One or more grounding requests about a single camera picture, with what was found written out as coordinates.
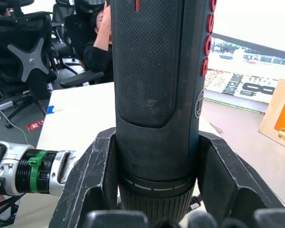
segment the desk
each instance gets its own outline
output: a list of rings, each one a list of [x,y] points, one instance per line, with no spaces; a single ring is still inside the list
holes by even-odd
[[[54,113],[46,115],[38,149],[84,152],[99,132],[115,126],[113,83],[53,91],[49,106]],[[200,130],[219,136],[203,118],[199,124]],[[13,227],[48,227],[57,202],[58,197],[27,194]]]

